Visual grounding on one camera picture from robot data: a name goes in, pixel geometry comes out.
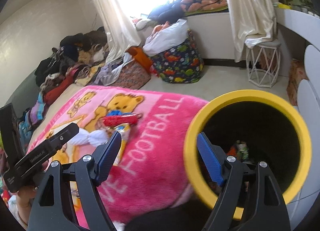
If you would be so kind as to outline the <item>left hand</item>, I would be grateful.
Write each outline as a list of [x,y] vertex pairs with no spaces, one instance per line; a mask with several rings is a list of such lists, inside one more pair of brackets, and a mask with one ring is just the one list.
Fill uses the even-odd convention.
[[37,188],[24,186],[16,194],[18,215],[24,224],[28,224],[31,212],[31,199],[36,196]]

